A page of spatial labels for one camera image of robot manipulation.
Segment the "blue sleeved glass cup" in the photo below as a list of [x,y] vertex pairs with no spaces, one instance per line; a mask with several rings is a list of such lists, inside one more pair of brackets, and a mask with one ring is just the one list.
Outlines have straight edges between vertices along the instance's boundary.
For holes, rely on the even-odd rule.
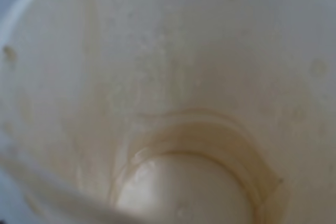
[[7,223],[335,223],[335,0],[17,0]]

